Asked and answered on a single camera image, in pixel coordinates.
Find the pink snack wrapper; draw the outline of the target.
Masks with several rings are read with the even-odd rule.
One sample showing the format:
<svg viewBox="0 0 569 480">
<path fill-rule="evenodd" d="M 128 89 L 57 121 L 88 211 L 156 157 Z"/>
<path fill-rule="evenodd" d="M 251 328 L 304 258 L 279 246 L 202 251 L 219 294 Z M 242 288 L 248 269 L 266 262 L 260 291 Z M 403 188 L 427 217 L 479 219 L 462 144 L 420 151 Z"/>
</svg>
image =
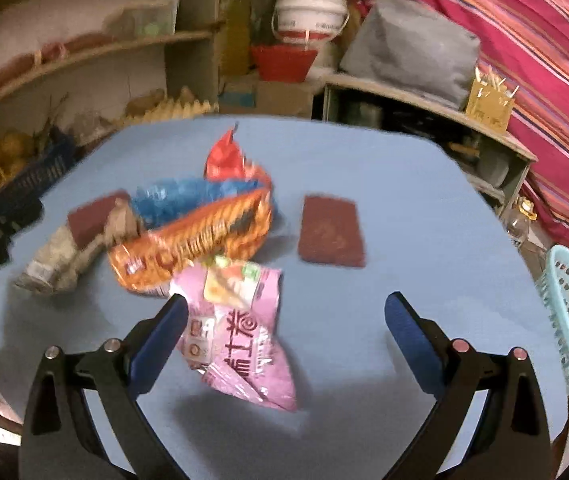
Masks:
<svg viewBox="0 0 569 480">
<path fill-rule="evenodd" d="M 176 274 L 170 292 L 187 300 L 177 349 L 211 388 L 294 412 L 296 389 L 276 337 L 281 271 L 218 256 Z"/>
</svg>

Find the crumpled grey brown paper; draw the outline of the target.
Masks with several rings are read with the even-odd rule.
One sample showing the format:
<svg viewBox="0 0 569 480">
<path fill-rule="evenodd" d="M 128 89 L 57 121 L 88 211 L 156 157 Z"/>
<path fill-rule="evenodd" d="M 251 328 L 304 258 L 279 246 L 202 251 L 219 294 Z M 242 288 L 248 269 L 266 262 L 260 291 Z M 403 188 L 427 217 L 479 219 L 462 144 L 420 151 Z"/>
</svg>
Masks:
<svg viewBox="0 0 569 480">
<path fill-rule="evenodd" d="M 128 203 L 117 200 L 103 232 L 84 249 L 76 247 L 66 218 L 47 243 L 38 249 L 13 284 L 32 294 L 71 292 L 79 278 L 103 252 L 138 237 L 142 232 L 142 221 L 132 210 L 130 200 Z"/>
</svg>

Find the dark red booklet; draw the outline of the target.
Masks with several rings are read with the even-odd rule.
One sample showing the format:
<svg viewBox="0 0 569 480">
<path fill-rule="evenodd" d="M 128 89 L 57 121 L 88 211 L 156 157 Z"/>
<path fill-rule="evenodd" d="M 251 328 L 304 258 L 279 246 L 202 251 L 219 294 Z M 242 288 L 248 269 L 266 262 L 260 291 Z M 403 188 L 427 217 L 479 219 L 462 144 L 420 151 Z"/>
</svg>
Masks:
<svg viewBox="0 0 569 480">
<path fill-rule="evenodd" d="M 346 198 L 306 195 L 297 253 L 310 263 L 364 268 L 365 243 L 356 204 Z"/>
<path fill-rule="evenodd" d="M 128 203 L 130 195 L 125 190 L 117 190 L 68 213 L 68 228 L 78 249 L 84 249 L 103 232 L 106 220 L 117 200 L 124 200 Z"/>
</svg>

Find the dark blue plastic crate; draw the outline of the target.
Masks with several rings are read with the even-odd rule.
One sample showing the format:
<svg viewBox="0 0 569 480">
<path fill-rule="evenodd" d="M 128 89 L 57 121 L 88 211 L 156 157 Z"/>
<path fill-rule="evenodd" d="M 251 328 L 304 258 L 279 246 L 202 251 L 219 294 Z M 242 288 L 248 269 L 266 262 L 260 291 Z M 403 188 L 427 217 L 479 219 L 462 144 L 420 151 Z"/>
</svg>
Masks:
<svg viewBox="0 0 569 480">
<path fill-rule="evenodd" d="M 42 157 L 29 162 L 18 175 L 0 188 L 0 220 L 8 220 L 23 207 L 38 202 L 75 166 L 75 142 L 58 128 L 53 144 Z"/>
</svg>

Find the orange snack wrapper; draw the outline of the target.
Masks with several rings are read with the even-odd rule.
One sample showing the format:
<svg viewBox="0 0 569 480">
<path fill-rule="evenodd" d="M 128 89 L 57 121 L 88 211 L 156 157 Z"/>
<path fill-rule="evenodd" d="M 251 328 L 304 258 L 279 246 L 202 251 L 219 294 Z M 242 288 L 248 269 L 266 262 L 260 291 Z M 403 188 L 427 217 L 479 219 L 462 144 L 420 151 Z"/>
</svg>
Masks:
<svg viewBox="0 0 569 480">
<path fill-rule="evenodd" d="M 196 208 L 184 218 L 113 247 L 118 284 L 143 296 L 167 297 L 170 282 L 201 260 L 222 255 L 249 260 L 263 246 L 274 218 L 271 192 L 257 188 Z"/>
</svg>

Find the blue plastic wrapper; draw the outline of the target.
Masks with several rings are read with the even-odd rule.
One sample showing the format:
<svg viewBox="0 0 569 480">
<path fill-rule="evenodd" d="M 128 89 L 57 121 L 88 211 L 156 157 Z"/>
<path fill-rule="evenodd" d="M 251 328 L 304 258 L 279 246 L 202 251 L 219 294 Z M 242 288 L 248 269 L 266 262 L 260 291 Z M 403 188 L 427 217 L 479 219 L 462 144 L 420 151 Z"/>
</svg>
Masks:
<svg viewBox="0 0 569 480">
<path fill-rule="evenodd" d="M 258 180 L 229 179 L 210 181 L 204 178 L 168 179 L 147 188 L 138 188 L 130 200 L 132 210 L 148 230 L 184 218 L 196 209 L 264 188 Z"/>
</svg>

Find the yellow egg tray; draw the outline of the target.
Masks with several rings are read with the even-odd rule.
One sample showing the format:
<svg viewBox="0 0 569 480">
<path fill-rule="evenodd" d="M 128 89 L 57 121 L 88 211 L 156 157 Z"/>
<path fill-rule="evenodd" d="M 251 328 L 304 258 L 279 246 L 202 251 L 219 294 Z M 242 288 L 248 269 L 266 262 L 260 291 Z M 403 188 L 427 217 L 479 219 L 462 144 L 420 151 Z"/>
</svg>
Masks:
<svg viewBox="0 0 569 480">
<path fill-rule="evenodd" d="M 194 100 L 192 103 L 182 104 L 180 101 L 168 99 L 158 103 L 155 107 L 150 108 L 150 110 L 147 110 L 141 116 L 122 117 L 120 125 L 132 126 L 154 124 L 155 122 L 169 122 L 170 120 L 193 119 L 218 112 L 219 105 L 207 100 Z"/>
</svg>

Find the cooking oil bottle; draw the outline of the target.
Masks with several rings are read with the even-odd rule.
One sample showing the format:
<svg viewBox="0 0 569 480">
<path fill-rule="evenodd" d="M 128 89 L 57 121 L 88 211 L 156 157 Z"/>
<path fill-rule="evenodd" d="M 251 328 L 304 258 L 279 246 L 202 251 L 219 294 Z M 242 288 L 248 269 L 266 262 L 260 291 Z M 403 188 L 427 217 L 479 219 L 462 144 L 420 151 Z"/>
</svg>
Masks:
<svg viewBox="0 0 569 480">
<path fill-rule="evenodd" d="M 527 197 L 519 196 L 502 221 L 505 232 L 516 248 L 520 248 L 527 240 L 531 225 L 536 220 L 534 203 Z"/>
</svg>

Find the red snack wrapper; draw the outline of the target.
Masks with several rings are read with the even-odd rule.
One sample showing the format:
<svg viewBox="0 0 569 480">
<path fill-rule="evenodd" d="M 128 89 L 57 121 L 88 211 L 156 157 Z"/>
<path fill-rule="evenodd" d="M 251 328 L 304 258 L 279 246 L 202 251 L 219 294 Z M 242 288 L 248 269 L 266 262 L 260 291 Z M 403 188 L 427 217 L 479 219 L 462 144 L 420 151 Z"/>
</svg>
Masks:
<svg viewBox="0 0 569 480">
<path fill-rule="evenodd" d="M 234 140 L 237 128 L 229 129 L 211 148 L 205 160 L 204 178 L 210 181 L 255 180 L 272 188 L 268 172 L 257 162 L 248 159 Z"/>
</svg>

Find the blue table cloth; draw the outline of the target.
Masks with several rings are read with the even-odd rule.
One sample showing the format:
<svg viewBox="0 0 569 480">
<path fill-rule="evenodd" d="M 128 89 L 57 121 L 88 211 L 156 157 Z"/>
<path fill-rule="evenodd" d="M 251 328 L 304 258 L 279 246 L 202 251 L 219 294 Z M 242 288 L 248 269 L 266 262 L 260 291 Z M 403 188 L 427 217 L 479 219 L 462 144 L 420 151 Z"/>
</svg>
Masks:
<svg viewBox="0 0 569 480">
<path fill-rule="evenodd" d="M 45 196 L 45 215 L 0 268 L 0 391 L 17 411 L 45 350 L 94 350 L 162 307 L 117 284 L 99 260 L 75 292 L 35 296 L 14 278 L 78 205 L 117 188 L 202 174 L 212 145 L 238 126 L 245 154 L 275 185 L 278 221 L 258 259 L 282 273 L 277 336 L 298 408 L 283 412 L 219 393 L 174 354 L 140 400 L 193 479 L 379 479 L 432 408 L 384 321 L 391 292 L 452 338 L 531 356 L 550 434 L 567 419 L 551 325 L 500 221 L 441 149 L 415 136 L 261 117 L 210 116 L 132 127 L 85 158 Z M 306 195 L 352 200 L 365 267 L 299 258 Z"/>
</svg>

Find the grey low shelf cabinet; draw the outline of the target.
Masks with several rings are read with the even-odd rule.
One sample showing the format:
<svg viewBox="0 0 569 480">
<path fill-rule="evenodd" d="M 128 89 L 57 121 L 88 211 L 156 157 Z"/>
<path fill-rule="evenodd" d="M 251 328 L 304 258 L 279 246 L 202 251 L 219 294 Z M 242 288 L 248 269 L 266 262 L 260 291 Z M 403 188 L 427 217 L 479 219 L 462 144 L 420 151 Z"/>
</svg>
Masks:
<svg viewBox="0 0 569 480">
<path fill-rule="evenodd" d="M 537 156 L 511 133 L 493 131 L 423 96 L 344 73 L 324 78 L 322 119 L 435 143 L 500 218 L 515 205 L 537 162 Z"/>
</svg>

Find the cardboard box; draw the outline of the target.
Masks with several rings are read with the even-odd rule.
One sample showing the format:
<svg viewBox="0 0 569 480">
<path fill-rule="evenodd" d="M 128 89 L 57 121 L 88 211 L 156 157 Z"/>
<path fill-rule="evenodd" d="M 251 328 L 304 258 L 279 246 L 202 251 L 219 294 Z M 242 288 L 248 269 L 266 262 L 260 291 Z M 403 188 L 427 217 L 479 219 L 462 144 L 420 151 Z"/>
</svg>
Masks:
<svg viewBox="0 0 569 480">
<path fill-rule="evenodd" d="M 262 81 L 256 74 L 224 79 L 220 83 L 219 112 L 226 115 L 272 115 L 320 119 L 324 84 Z"/>
</svg>

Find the yellow perforated utensil basket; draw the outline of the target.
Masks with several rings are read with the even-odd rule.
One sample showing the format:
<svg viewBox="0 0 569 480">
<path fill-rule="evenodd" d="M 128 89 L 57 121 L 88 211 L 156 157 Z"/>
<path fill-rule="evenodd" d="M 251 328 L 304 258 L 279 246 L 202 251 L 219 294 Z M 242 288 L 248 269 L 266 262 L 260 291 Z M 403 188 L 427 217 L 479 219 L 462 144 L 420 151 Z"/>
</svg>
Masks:
<svg viewBox="0 0 569 480">
<path fill-rule="evenodd" d="M 518 91 L 519 86 L 508 87 L 493 67 L 483 72 L 476 66 L 465 114 L 497 133 L 506 133 Z"/>
</svg>

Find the white plastic bucket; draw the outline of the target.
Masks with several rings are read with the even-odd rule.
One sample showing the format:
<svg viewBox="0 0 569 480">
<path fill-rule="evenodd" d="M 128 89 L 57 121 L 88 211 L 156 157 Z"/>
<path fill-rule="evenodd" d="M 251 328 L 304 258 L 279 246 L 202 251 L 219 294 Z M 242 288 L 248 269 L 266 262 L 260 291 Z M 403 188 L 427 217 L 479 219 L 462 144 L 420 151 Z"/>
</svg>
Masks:
<svg viewBox="0 0 569 480">
<path fill-rule="evenodd" d="M 348 20 L 347 0 L 276 0 L 271 32 L 289 44 L 332 41 Z"/>
</svg>

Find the grey fabric bag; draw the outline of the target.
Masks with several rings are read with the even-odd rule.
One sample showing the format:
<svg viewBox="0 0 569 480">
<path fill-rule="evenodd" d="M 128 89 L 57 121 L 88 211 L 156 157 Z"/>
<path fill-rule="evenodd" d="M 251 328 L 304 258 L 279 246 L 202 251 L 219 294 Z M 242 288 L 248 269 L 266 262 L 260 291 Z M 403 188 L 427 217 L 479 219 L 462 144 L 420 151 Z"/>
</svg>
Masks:
<svg viewBox="0 0 569 480">
<path fill-rule="evenodd" d="M 350 76 L 389 84 L 461 110 L 481 40 L 414 0 L 375 0 L 342 57 Z"/>
</svg>

